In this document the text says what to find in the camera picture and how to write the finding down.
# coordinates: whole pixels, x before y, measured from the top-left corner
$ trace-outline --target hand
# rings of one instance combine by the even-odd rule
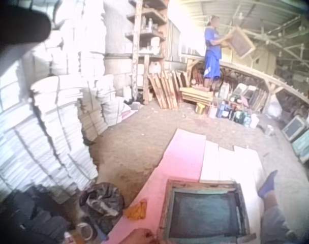
[[[156,244],[155,235],[148,229],[133,230],[120,244]]]

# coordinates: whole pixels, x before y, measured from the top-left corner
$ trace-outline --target person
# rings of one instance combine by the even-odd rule
[[[264,215],[261,226],[261,244],[291,244],[298,242],[295,234],[288,228],[286,220],[279,209],[275,191],[274,178],[277,170],[267,177],[261,189],[257,192],[264,202]],[[147,229],[136,229],[120,244],[155,244],[159,242],[154,234]]]
[[[205,70],[204,70],[204,87],[211,90],[215,90],[215,80],[220,78],[220,63],[219,60],[222,57],[221,47],[228,47],[225,42],[231,38],[230,34],[227,34],[223,38],[220,38],[217,28],[220,26],[220,19],[217,16],[211,16],[208,27],[205,30]]]
[[[261,226],[262,244],[288,244],[291,241],[297,242],[296,236],[288,228],[285,217],[279,209],[276,200],[274,191],[274,178],[276,174],[277,170],[270,173],[258,191],[258,196],[264,202],[264,215]]]

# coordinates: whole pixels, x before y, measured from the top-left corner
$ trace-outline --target foot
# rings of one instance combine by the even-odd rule
[[[277,174],[277,170],[273,171],[272,173],[269,174],[267,177],[265,183],[261,187],[261,189],[258,191],[258,195],[260,198],[264,198],[266,194],[270,191],[274,190],[274,178]]]

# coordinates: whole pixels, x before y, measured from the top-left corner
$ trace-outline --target concrete floor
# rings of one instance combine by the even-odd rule
[[[99,167],[98,182],[116,184],[126,205],[136,197],[172,139],[177,128],[207,136],[207,140],[232,150],[233,145],[258,152],[265,174],[279,170],[275,190],[290,228],[299,238],[309,233],[309,182],[290,143],[274,121],[261,116],[262,124],[273,125],[275,135],[267,138],[261,129],[248,129],[227,119],[197,115],[195,107],[183,103],[179,111],[161,110],[156,102],[108,129],[91,149]]]

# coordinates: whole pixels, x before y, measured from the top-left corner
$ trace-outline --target pink board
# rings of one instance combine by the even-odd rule
[[[199,181],[203,163],[206,136],[178,129],[159,166],[153,171],[131,205],[147,199],[144,220],[130,221],[122,217],[109,233],[105,244],[118,244],[137,228],[148,228],[157,233],[164,204],[168,179]]]

